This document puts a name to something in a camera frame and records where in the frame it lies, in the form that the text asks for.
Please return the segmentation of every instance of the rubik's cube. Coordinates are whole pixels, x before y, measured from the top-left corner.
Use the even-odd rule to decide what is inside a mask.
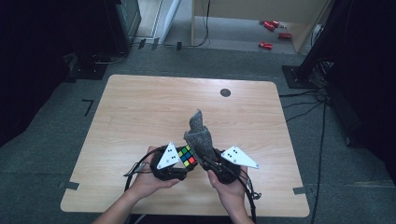
[[[177,149],[177,154],[183,162],[186,169],[193,169],[197,165],[196,159],[192,155],[192,151],[189,146],[184,146],[181,149]]]

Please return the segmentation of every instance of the tabletop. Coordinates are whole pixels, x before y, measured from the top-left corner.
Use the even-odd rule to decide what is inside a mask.
[[[221,90],[231,95],[223,96]],[[305,194],[276,85],[186,77],[113,75],[65,191],[66,212],[104,212],[123,193],[126,174],[149,146],[186,145],[184,132],[200,109],[218,149],[238,146],[260,169],[248,169],[259,217],[306,217]],[[170,189],[140,201],[135,214],[225,216],[219,196],[198,165]]]

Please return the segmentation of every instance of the hand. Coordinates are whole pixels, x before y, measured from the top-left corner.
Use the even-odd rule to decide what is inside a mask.
[[[149,147],[148,152],[154,150],[156,147]],[[141,172],[151,172],[149,168],[149,164],[151,163],[154,154],[149,155],[145,160],[145,166],[141,170]],[[132,191],[138,198],[143,199],[157,191],[158,189],[169,189],[175,184],[177,184],[180,180],[171,179],[167,181],[162,181],[157,179],[153,174],[138,174],[132,186],[127,190]]]
[[[241,166],[241,170],[248,173],[246,166]],[[247,183],[247,175],[241,171],[241,179],[245,185]],[[235,180],[229,185],[221,184],[218,177],[213,171],[208,170],[207,175],[210,180],[210,184],[219,194],[221,204],[227,211],[233,223],[253,223],[248,217],[248,213],[245,208],[245,188],[241,185],[238,180]]]
[[[154,150],[156,147],[149,147],[148,152]],[[149,155],[145,159],[145,166],[142,172],[150,172],[149,163],[154,154]],[[148,197],[157,189],[167,189],[179,182],[178,179],[168,181],[161,181],[153,174],[138,174],[134,183],[128,190],[126,190],[99,218],[93,223],[124,223],[125,219],[131,213],[132,208],[137,202],[143,198]]]

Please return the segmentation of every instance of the round hole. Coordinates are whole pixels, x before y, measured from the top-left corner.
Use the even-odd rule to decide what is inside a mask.
[[[220,94],[221,94],[222,96],[224,96],[224,97],[229,97],[229,96],[231,95],[231,91],[228,90],[228,89],[222,89],[222,90],[220,91]]]

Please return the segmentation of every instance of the white triangle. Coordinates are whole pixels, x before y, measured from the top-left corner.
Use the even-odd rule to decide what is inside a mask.
[[[180,157],[177,155],[176,147],[173,142],[170,142],[165,152],[163,153],[160,162],[158,162],[157,169],[161,170],[165,167],[176,164],[179,161]]]
[[[225,150],[223,153],[221,153],[221,157],[236,165],[244,165],[251,168],[259,169],[259,164],[236,146],[230,147]]]

